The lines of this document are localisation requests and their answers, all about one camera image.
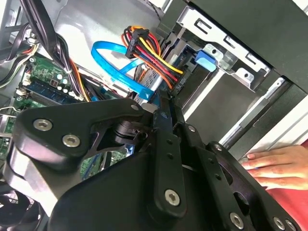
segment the white wire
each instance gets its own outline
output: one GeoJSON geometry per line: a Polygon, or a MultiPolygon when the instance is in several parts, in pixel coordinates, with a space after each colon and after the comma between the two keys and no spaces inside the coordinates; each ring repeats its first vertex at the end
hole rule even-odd
{"type": "Polygon", "coordinates": [[[19,64],[16,66],[16,69],[15,69],[14,73],[12,74],[12,76],[10,77],[10,79],[9,79],[6,83],[2,84],[2,85],[0,86],[0,89],[1,89],[1,88],[4,88],[6,85],[8,85],[8,84],[14,79],[14,77],[17,75],[19,69],[21,68],[21,66],[22,66],[26,61],[28,61],[28,59],[31,58],[31,57],[37,52],[38,47],[39,47],[39,45],[35,45],[35,46],[33,47],[32,52],[31,52],[26,58],[24,58],[22,61],[19,62],[19,64]]]}
{"type": "Polygon", "coordinates": [[[15,107],[13,107],[13,106],[0,108],[0,111],[6,110],[6,109],[13,109],[13,110],[16,111],[16,112],[19,112],[19,111],[17,111],[17,109],[16,109],[15,107]]]}

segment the capacitor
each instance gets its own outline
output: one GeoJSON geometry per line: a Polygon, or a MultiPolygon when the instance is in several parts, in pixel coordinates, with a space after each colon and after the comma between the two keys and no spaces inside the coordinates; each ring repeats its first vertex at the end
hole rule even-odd
{"type": "Polygon", "coordinates": [[[71,90],[71,88],[69,86],[66,86],[64,89],[63,89],[63,92],[65,94],[67,94],[69,91],[71,90]]]}
{"type": "Polygon", "coordinates": [[[61,74],[57,74],[57,79],[61,80],[61,79],[63,79],[63,76],[61,74]]]}
{"type": "Polygon", "coordinates": [[[62,83],[63,83],[63,84],[68,84],[68,80],[67,80],[66,78],[64,78],[64,79],[62,80],[62,83]]]}
{"type": "Polygon", "coordinates": [[[65,87],[65,85],[64,85],[63,83],[60,83],[60,84],[57,86],[57,89],[58,89],[58,90],[62,90],[64,87],[65,87]]]}
{"type": "Polygon", "coordinates": [[[74,93],[73,91],[70,91],[70,92],[68,93],[68,95],[69,95],[69,96],[72,96],[72,97],[75,97],[75,96],[76,96],[75,93],[74,93]]]}

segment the finger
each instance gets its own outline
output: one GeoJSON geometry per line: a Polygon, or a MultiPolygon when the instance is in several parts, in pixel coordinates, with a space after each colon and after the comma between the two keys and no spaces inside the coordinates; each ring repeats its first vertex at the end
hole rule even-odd
{"type": "Polygon", "coordinates": [[[259,169],[248,170],[253,177],[281,178],[281,177],[299,177],[304,178],[303,172],[297,171],[295,164],[276,165],[262,167],[259,169]]]}
{"type": "Polygon", "coordinates": [[[295,189],[306,190],[308,185],[302,178],[286,177],[286,178],[256,178],[256,181],[263,186],[270,189],[295,189]]]}
{"type": "Polygon", "coordinates": [[[270,155],[244,162],[242,166],[246,170],[250,170],[257,167],[291,164],[292,162],[292,157],[289,155],[270,155]]]}
{"type": "Polygon", "coordinates": [[[259,159],[261,157],[265,156],[270,156],[270,155],[282,155],[286,153],[286,148],[281,148],[281,149],[274,149],[268,152],[261,152],[261,153],[251,153],[248,154],[247,157],[248,159],[254,160],[254,159],[259,159]]]}

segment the red wire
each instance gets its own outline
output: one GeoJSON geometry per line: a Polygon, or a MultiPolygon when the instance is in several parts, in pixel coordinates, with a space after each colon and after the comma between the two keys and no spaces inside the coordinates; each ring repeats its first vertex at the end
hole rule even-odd
{"type": "Polygon", "coordinates": [[[160,56],[161,55],[161,50],[160,50],[160,46],[159,46],[159,43],[158,43],[156,37],[153,34],[151,34],[151,33],[150,33],[150,37],[154,40],[155,45],[158,48],[158,53],[159,53],[158,55],[160,56]]]}
{"type": "Polygon", "coordinates": [[[136,48],[142,52],[142,55],[147,57],[149,60],[151,60],[153,63],[155,63],[156,66],[159,66],[160,69],[164,71],[169,77],[171,77],[174,81],[178,81],[177,78],[175,78],[168,70],[166,70],[156,59],[153,59],[151,56],[149,56],[140,46],[136,46],[136,48]]]}

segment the cable bundle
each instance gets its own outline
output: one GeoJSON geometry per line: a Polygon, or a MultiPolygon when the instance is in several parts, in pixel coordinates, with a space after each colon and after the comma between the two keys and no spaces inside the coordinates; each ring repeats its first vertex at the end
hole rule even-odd
{"type": "Polygon", "coordinates": [[[41,0],[20,0],[31,26],[41,45],[53,61],[68,75],[75,95],[90,102],[75,63],[70,59],[68,46],[62,36],[57,34],[41,0]]]}
{"type": "MultiPolygon", "coordinates": [[[[124,30],[124,34],[121,38],[128,50],[131,50],[131,42],[136,42],[134,46],[135,49],[132,51],[133,56],[143,60],[150,69],[156,71],[161,78],[163,78],[170,89],[173,88],[178,81],[178,75],[182,75],[183,72],[171,66],[161,58],[159,43],[152,33],[149,33],[148,30],[139,26],[129,26],[124,30]],[[149,36],[147,36],[146,39],[142,36],[138,36],[137,41],[135,41],[135,39],[133,39],[133,33],[137,31],[140,34],[146,32],[149,36]]],[[[146,71],[143,71],[138,80],[139,82],[142,80],[145,73],[146,71]]]]}

